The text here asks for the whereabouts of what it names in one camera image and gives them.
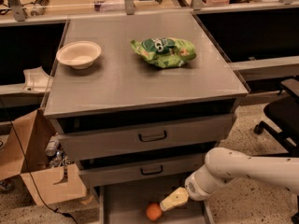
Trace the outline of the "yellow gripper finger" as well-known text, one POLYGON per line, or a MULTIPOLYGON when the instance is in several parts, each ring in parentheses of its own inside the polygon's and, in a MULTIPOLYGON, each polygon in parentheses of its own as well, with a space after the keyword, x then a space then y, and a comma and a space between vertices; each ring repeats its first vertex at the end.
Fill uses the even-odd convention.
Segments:
POLYGON ((184 205, 188 201, 188 199, 188 191, 185 188, 177 188, 160 202, 160 207, 163 212, 169 211, 176 207, 184 205))

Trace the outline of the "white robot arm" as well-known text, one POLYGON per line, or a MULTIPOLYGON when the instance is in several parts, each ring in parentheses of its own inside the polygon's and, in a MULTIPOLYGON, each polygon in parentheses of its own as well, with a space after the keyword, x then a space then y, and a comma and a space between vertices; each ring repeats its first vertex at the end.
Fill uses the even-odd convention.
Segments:
POLYGON ((299 194, 299 159, 254 157, 224 147, 215 147, 205 156, 205 164, 189 175, 178 188, 160 203, 163 212, 184 205, 189 199, 203 201, 217 189, 238 178, 262 181, 299 194))

